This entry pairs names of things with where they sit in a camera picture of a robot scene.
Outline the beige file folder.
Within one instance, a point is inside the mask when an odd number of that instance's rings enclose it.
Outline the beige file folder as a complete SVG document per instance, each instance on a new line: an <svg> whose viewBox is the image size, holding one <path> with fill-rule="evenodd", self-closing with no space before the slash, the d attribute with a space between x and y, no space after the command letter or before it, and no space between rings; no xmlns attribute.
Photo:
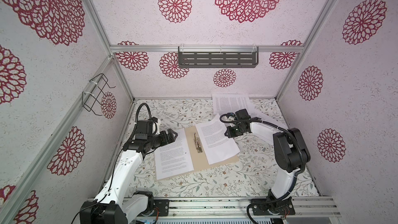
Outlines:
<svg viewBox="0 0 398 224"><path fill-rule="evenodd" d="M239 162L239 157L237 155L235 155L234 157L227 159L223 162L219 162L216 164L209 164L207 161L205 152L198 153L196 150L196 147L194 144L194 133L197 132L196 127L192 126L192 127L185 128L185 129L177 129L176 132L178 133L178 136L181 136L181 137L185 136L187 139L187 142L188 142L188 147L190 150L190 155L191 155L193 166L194 166L194 170L192 172L188 172L188 173L199 172L199 171L215 168L218 166L224 166L227 164Z"/></svg>

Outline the printed paper sheet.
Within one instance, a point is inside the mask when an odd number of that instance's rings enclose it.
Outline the printed paper sheet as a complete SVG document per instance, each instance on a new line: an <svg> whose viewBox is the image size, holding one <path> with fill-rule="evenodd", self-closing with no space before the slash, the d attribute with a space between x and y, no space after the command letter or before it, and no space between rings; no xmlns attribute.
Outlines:
<svg viewBox="0 0 398 224"><path fill-rule="evenodd" d="M274 118L272 118L272 117L270 117L270 116L268 116L268 115L266 115L264 113L261 113L259 111L254 111L254 112L250 113L250 116L252 118L259 118L262 121L272 123L272 124L274 124L274 125L276 125L278 127L281 127L283 129L286 129L286 130L288 129L288 126L285 123L283 123L281 121L278 121L278 120L276 120L276 119L274 119Z"/></svg>
<svg viewBox="0 0 398 224"><path fill-rule="evenodd" d="M209 164L230 159L240 152L233 138L225 136L227 126L217 114L211 121L196 124L202 147Z"/></svg>
<svg viewBox="0 0 398 224"><path fill-rule="evenodd" d="M188 142L185 136L166 146L158 148L154 153L156 179L185 174L194 170Z"/></svg>

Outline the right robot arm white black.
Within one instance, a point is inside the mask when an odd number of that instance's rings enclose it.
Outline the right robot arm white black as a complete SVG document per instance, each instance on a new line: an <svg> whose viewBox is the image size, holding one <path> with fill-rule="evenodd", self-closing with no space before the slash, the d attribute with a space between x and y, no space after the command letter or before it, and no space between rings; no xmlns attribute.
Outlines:
<svg viewBox="0 0 398 224"><path fill-rule="evenodd" d="M228 138L252 133L266 141L273 139L274 157L279 169L265 203L271 204L288 198L295 187L298 175L305 171L306 164L311 160L300 130L285 129L262 120L223 120L222 122L230 125L225 132Z"/></svg>

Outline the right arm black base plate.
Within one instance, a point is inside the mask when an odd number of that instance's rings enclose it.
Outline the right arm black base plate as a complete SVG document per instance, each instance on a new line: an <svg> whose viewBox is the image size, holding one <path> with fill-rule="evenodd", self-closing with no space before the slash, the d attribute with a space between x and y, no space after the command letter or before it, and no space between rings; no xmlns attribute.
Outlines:
<svg viewBox="0 0 398 224"><path fill-rule="evenodd" d="M269 203L269 201L270 199L252 199L254 215L295 215L291 197L274 203Z"/></svg>

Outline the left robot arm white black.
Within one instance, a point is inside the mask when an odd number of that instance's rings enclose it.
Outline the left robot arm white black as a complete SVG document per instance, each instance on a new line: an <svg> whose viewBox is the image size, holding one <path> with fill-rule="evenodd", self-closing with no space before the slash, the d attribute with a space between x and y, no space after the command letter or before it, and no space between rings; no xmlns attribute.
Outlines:
<svg viewBox="0 0 398 224"><path fill-rule="evenodd" d="M154 196L150 191L137 191L128 200L124 197L130 180L145 157L156 149L172 144L178 138L172 129L162 131L159 119L137 120L133 132L121 149L120 160L92 201L86 201L76 217L82 224L130 224L139 215L158 215Z"/></svg>

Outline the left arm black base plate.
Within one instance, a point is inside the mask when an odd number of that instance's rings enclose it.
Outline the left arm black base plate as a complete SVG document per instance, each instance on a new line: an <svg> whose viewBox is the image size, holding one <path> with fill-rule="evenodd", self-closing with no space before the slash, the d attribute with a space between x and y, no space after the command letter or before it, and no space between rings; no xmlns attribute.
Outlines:
<svg viewBox="0 0 398 224"><path fill-rule="evenodd" d="M167 217L170 210L169 199L155 199L153 207L146 212L139 214L139 217Z"/></svg>

